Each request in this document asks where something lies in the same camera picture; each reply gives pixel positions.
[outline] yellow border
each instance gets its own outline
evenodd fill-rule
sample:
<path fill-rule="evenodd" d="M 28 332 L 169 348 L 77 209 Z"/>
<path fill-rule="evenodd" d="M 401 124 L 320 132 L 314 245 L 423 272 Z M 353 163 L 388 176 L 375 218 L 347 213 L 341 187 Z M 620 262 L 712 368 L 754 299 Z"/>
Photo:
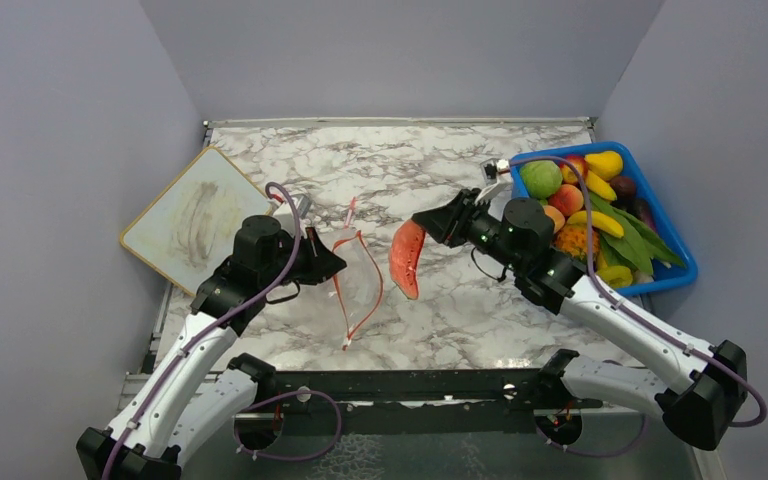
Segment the yellow border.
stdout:
<path fill-rule="evenodd" d="M 161 199 L 161 198 L 163 198 L 163 196 L 164 196 L 164 195 L 166 195 L 166 192 L 168 192 L 168 191 L 169 191 L 169 189 L 170 189 L 170 188 L 172 188 L 172 186 L 173 186 L 173 185 L 175 185 L 176 183 L 178 183 L 178 180 L 180 180 L 180 179 L 181 179 L 181 177 L 183 177 L 183 176 L 184 176 L 184 174 L 185 174 L 185 173 L 187 173 L 187 171 L 189 171 L 189 170 L 190 170 L 190 168 L 191 168 L 193 165 L 195 165 L 195 164 L 196 164 L 196 162 L 198 162 L 198 160 L 201 158 L 201 156 L 202 156 L 202 155 L 204 155 L 205 153 L 207 153 L 209 150 L 216 150 L 216 153 L 218 153 L 219 155 L 221 155 L 221 156 L 222 156 L 222 158 L 224 158 L 226 162 L 228 162 L 228 163 L 229 163 L 229 164 L 230 164 L 232 167 L 234 167 L 234 170 L 236 170 L 236 171 L 240 172 L 240 175 L 242 175 L 242 176 L 243 176 L 243 178 L 245 178 L 246 180 L 248 180 L 248 182 L 249 182 L 250 184 L 252 184 L 252 186 L 253 186 L 255 189 L 257 189 L 257 191 L 258 191 L 258 192 L 260 192 L 260 194 L 261 194 L 261 195 L 263 195 L 263 198 L 265 198 L 267 201 L 269 200 L 269 197 L 267 197 L 267 196 L 266 196 L 266 192 L 265 192 L 265 191 L 263 191 L 263 189 L 262 189 L 262 188 L 260 188 L 260 187 L 259 187 L 259 186 L 258 186 L 256 183 L 252 182 L 251 178 L 249 178 L 249 176 L 248 176 L 248 175 L 246 175 L 246 173 L 245 173 L 245 172 L 243 172 L 243 171 L 242 171 L 242 170 L 240 170 L 240 169 L 239 169 L 239 168 L 238 168 L 236 165 L 234 165 L 234 162 L 232 162 L 232 161 L 231 161 L 231 159 L 229 159 L 227 156 L 225 156 L 225 154 L 224 154 L 224 153 L 222 153 L 222 150 L 219 150 L 218 148 L 216 148 L 216 147 L 214 147 L 214 146 L 212 146 L 212 145 L 211 145 L 211 146 L 209 146 L 209 147 L 205 148 L 204 150 L 202 150 L 202 151 L 201 151 L 201 153 L 199 153 L 199 154 L 198 154 L 198 156 L 196 156 L 196 158 L 195 158 L 195 159 L 194 159 L 192 162 L 190 162 L 190 164 L 189 164 L 189 165 L 187 165 L 187 168 L 185 168 L 185 169 L 181 170 L 181 173 L 179 173 L 179 174 L 178 174 L 178 176 L 177 176 L 177 177 L 175 177 L 175 180 L 172 180 L 172 183 L 170 183 L 169 185 L 167 185 L 167 186 L 166 186 L 166 188 L 164 188 L 164 189 L 163 189 L 163 191 L 162 191 L 162 192 L 160 192 L 160 195 L 158 195 L 158 196 L 157 196 L 157 198 L 155 198 L 155 199 L 154 199 L 154 201 L 152 201 L 152 202 L 151 202 L 151 204 L 149 204 L 149 206 L 148 206 L 148 207 L 146 207 L 146 208 L 145 208 L 145 210 L 143 210 L 143 213 L 141 213 L 141 214 L 140 214 L 140 215 L 139 215 L 139 216 L 138 216 L 138 217 L 137 217 L 137 218 L 136 218 L 136 219 L 135 219 L 133 222 L 131 222 L 131 224 L 130 224 L 130 225 L 128 225 L 128 226 L 125 228 L 125 230 L 122 230 L 122 233 L 120 233 L 120 234 L 119 234 L 119 244 L 120 244 L 120 245 L 122 245 L 122 247 L 124 247 L 124 248 L 125 248 L 125 250 L 127 250 L 127 251 L 131 252 L 131 253 L 132 253 L 132 254 L 133 254 L 135 257 L 137 257 L 137 258 L 139 258 L 140 260 L 142 260 L 142 261 L 143 261 L 143 263 L 145 263 L 146 265 L 148 265 L 149 267 L 151 267 L 152 269 L 154 269 L 154 271 L 156 271 L 157 273 L 159 273 L 159 274 L 163 275 L 163 277 L 164 277 L 164 278 L 166 278 L 167 280 L 169 280 L 170 282 L 172 282 L 172 284 L 173 284 L 173 285 L 176 285 L 178 288 L 180 288 L 181 290 L 183 290 L 184 292 L 186 292 L 186 293 L 187 293 L 188 295 L 190 295 L 190 296 L 194 296 L 194 295 L 195 295 L 195 292 L 191 292 L 191 291 L 187 290 L 186 288 L 184 288 L 184 286 L 183 286 L 183 285 L 181 285 L 181 284 L 179 284 L 178 282 L 176 282 L 175 280 L 172 280 L 171 278 L 169 278 L 169 276 L 168 276 L 168 275 L 166 275 L 165 273 L 163 273 L 163 271 L 161 271 L 159 268 L 157 268 L 157 266 L 155 266 L 153 263 L 151 263 L 151 262 L 149 262 L 148 260 L 146 260 L 145 258 L 143 258 L 143 256 L 142 256 L 142 255 L 140 255 L 139 253 L 137 253 L 136 251 L 134 251 L 134 249 L 132 249 L 131 247 L 129 247 L 129 246 L 128 246 L 128 244 L 126 244 L 126 243 L 125 243 L 125 235 L 126 235 L 126 234 L 127 234 L 129 231 L 131 231 L 131 229 L 132 229 L 132 228 L 134 228 L 134 225 L 136 225 L 136 224 L 137 224 L 137 222 L 139 222 L 139 221 L 140 221 L 140 219 L 141 219 L 141 218 L 143 218 L 143 216 L 144 216 L 146 213 L 148 213 L 148 211 L 149 211 L 149 210 L 151 210 L 151 207 L 153 207 L 153 206 L 154 206 L 154 205 L 155 205 L 155 204 L 156 204 L 158 201 L 160 201 L 160 199 Z M 266 212 L 264 212 L 264 213 L 263 213 L 263 215 L 269 215 L 271 212 L 272 212 L 272 206 L 270 205 L 269 207 L 267 207 L 267 209 L 266 209 Z"/>

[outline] marble table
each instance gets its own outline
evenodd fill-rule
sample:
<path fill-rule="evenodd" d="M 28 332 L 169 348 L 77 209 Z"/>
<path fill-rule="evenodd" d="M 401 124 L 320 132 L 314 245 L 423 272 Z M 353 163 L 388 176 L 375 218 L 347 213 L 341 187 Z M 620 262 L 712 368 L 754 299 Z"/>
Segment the marble table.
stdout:
<path fill-rule="evenodd" d="M 384 274 L 381 306 L 346 351 L 345 320 L 326 305 L 327 297 L 310 293 L 267 306 L 215 369 L 223 370 L 242 352 L 284 370 L 538 367 L 559 348 L 636 364 L 577 322 L 529 304 L 512 280 L 497 284 L 483 275 L 467 247 L 426 242 L 416 301 L 405 298 L 387 273 L 398 226 L 415 211 L 447 203 L 460 188 L 483 187 L 482 161 L 590 141 L 583 123 L 214 129 L 210 143 L 252 181 L 276 181 L 291 193 L 310 195 L 309 221 L 321 232 L 341 228 L 357 197 L 355 226 Z M 502 193 L 493 208 L 509 197 Z M 500 270 L 489 258 L 478 261 L 488 271 Z M 173 290 L 158 362 L 178 335 L 190 301 Z"/>

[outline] whiteboard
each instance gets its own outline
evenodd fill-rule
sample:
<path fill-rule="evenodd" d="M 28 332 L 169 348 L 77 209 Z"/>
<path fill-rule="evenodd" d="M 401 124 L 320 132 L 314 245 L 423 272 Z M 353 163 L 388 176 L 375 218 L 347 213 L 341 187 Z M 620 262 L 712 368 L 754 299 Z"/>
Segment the whiteboard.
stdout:
<path fill-rule="evenodd" d="M 208 147 L 122 232 L 119 242 L 194 295 L 231 254 L 243 220 L 271 209 L 260 188 L 222 152 Z"/>

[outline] red apple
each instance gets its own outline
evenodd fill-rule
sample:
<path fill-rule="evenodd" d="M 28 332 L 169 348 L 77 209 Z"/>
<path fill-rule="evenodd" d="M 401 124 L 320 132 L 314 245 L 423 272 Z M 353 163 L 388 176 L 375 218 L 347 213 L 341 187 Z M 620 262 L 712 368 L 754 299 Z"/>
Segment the red apple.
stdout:
<path fill-rule="evenodd" d="M 584 155 L 567 155 L 566 160 L 575 165 L 575 169 L 581 173 L 581 177 L 587 176 L 587 162 L 584 161 Z M 564 183 L 578 185 L 578 178 L 567 165 L 561 165 L 561 175 L 564 177 Z"/>
<path fill-rule="evenodd" d="M 584 195 L 578 188 L 564 184 L 549 197 L 549 205 L 557 208 L 565 217 L 569 217 L 584 208 Z"/>

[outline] peach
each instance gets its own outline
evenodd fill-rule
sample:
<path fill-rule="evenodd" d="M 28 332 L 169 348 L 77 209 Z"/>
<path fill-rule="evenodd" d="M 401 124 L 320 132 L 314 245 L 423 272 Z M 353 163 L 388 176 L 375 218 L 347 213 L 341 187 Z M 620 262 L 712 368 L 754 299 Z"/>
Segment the peach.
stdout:
<path fill-rule="evenodd" d="M 569 217 L 584 208 L 584 195 L 576 187 L 564 184 L 549 197 L 549 205 L 557 208 L 565 217 Z"/>
<path fill-rule="evenodd" d="M 552 233 L 558 233 L 558 230 L 563 228 L 564 223 L 566 223 L 564 214 L 562 214 L 560 210 L 551 205 L 543 205 L 543 212 L 547 217 L 551 218 L 552 221 L 555 222 L 555 228 Z"/>
<path fill-rule="evenodd" d="M 587 177 L 587 162 L 581 155 L 567 155 L 565 159 L 575 165 L 575 169 L 581 174 L 581 178 Z M 578 185 L 578 178 L 566 165 L 561 165 L 561 176 L 564 177 L 564 183 Z"/>

